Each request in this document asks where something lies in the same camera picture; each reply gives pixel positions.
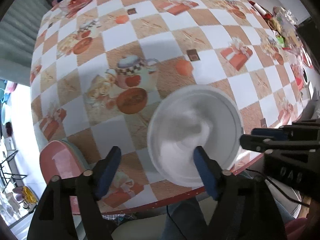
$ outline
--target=screw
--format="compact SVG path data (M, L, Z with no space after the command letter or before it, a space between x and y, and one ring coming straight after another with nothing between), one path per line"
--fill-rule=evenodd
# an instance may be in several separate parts
M282 167L282 168L281 168L281 171L280 171L281 177L283 177L286 172L287 172L287 168L286 168L286 167Z
M302 180L302 172L299 172L297 175L297 183L300 183Z
M51 178L51 181L52 182L56 182L60 179L60 177L58 175L54 175L52 178Z
M270 154L270 153L273 153L273 149L268 149L264 152L265 154Z
M225 175L225 176L230 176L232 174L232 172L229 171L229 170L223 170L222 174Z
M86 170L86 171L83 172L83 175L86 176L86 177L88 177L88 176L91 176L92 173L93 173L92 170Z
M290 171L288 179L293 180L293 171Z

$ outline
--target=checkered tablecloth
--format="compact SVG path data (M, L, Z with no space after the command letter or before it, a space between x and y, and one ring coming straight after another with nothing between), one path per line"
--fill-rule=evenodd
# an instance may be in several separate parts
M73 16L51 10L30 77L39 149L66 139L93 166L119 146L119 172L99 202L104 213L202 192L170 183L153 167L146 140L151 116L171 92L207 84L236 102L245 133L296 119L300 93L286 54L264 44L270 37L247 0L93 0ZM256 157L249 153L243 162Z

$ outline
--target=person's leg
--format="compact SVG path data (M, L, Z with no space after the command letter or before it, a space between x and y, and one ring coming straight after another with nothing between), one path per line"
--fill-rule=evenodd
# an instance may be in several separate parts
M245 171L242 171L240 173L240 175L246 177L247 179L252 179L252 177ZM295 220L295 218L293 216L290 215L290 213L284 208L283 205L281 205L280 202L278 202L275 198L274 198L275 202L276 202L276 205L278 207L278 210L280 212L280 215L281 215L281 218L282 218L282 221L284 224L292 221L292 220Z
M168 205L168 211L187 240L201 239L207 224L195 197ZM167 215L160 240L185 240L172 220Z

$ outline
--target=wall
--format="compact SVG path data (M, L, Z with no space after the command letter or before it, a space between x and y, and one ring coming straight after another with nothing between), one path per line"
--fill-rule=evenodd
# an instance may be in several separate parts
M303 6L300 0L279 0L284 8L290 10L292 14L297 18L298 24L310 17L307 9Z
M32 53L46 0L15 0L0 21L0 78L29 86Z

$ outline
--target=white bowl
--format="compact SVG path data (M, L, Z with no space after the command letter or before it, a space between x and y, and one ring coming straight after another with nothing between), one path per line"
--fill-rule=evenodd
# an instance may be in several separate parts
M1 122L5 125L7 122L11 120L11 108L6 103L2 104L1 110Z
M206 85L183 87L164 99L148 127L148 152L157 171L185 187L203 185L193 161L202 146L222 169L239 153L243 124L236 104L221 90Z

